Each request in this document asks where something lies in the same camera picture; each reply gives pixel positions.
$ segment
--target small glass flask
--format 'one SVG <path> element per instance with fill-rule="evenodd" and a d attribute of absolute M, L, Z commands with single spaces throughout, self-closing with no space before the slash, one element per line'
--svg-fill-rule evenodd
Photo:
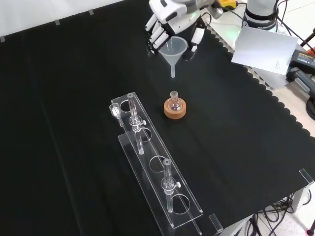
<path fill-rule="evenodd" d="M 178 93 L 176 91 L 171 92 L 171 99 L 168 102 L 168 108 L 173 111 L 179 111 L 183 104 L 182 101 L 178 98 Z"/>

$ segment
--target yellow tool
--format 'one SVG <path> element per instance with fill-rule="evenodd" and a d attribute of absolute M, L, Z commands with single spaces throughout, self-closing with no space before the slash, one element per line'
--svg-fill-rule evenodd
<path fill-rule="evenodd" d="M 230 10 L 234 10 L 237 7 L 237 1 L 233 1 L 233 0 L 219 0 L 219 3 L 221 4 L 221 6 L 224 6 Z"/>

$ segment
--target robotic hand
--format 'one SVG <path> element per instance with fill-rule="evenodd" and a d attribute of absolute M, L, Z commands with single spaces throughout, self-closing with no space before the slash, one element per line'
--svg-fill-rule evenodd
<path fill-rule="evenodd" d="M 145 30 L 150 35 L 148 46 L 153 53 L 158 52 L 171 36 L 195 24 L 193 36 L 189 40 L 189 49 L 193 55 L 207 28 L 201 19 L 200 10 L 208 8 L 216 19 L 223 13 L 217 0 L 150 0 L 149 4 L 153 15 Z"/>

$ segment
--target table leg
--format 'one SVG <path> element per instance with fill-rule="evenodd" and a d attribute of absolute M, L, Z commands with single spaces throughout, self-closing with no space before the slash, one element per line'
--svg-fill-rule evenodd
<path fill-rule="evenodd" d="M 292 201 L 292 208 L 294 212 L 296 212 L 305 203 L 304 196 L 307 195 L 310 189 L 310 186 L 311 184 L 295 192 L 293 201 Z"/>
<path fill-rule="evenodd" d="M 250 215 L 249 217 L 240 220 L 239 222 L 236 222 L 233 225 L 230 225 L 229 227 L 226 227 L 220 234 L 220 236 L 234 236 L 236 235 L 236 233 L 240 230 L 240 228 L 242 228 L 246 222 L 252 217 L 252 215 Z"/>

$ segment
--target white wall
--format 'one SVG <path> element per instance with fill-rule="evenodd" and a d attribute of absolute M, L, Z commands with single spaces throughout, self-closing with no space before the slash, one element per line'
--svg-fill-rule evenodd
<path fill-rule="evenodd" d="M 0 36 L 121 0 L 0 0 Z"/>

